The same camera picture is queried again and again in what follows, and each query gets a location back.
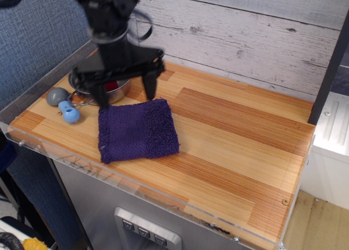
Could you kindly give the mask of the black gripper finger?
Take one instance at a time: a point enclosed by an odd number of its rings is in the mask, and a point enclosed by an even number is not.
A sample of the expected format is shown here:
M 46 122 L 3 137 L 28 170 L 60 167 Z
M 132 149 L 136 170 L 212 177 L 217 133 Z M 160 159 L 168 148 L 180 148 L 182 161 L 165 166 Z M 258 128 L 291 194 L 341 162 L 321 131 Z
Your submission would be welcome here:
M 97 83 L 92 85 L 91 95 L 100 108 L 108 108 L 109 97 L 106 92 L 105 83 Z
M 157 75 L 155 72 L 147 72 L 142 75 L 143 86 L 148 100 L 153 100 L 157 89 Z

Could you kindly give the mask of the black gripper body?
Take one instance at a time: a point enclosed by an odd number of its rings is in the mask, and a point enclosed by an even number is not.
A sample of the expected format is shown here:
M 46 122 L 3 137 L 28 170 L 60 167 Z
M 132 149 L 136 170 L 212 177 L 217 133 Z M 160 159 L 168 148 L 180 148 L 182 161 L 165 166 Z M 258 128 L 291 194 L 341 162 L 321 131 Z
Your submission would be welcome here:
M 89 32 L 89 35 L 97 45 L 97 51 L 79 61 L 70 72 L 72 82 L 79 90 L 104 90 L 105 84 L 112 81 L 147 74 L 155 74 L 158 78 L 165 71 L 161 49 L 137 46 L 125 33 L 107 36 Z

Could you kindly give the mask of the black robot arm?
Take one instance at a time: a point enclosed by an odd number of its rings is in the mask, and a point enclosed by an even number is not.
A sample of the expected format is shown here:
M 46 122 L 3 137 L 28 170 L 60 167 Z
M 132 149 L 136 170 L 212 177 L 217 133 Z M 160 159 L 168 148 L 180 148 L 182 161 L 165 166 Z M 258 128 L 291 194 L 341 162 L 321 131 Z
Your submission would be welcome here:
M 109 98 L 105 84 L 142 77 L 149 100 L 155 98 L 157 78 L 165 70 L 163 50 L 129 42 L 128 22 L 139 0 L 77 0 L 88 20 L 88 34 L 96 53 L 78 62 L 71 75 L 76 87 L 91 94 L 101 108 Z

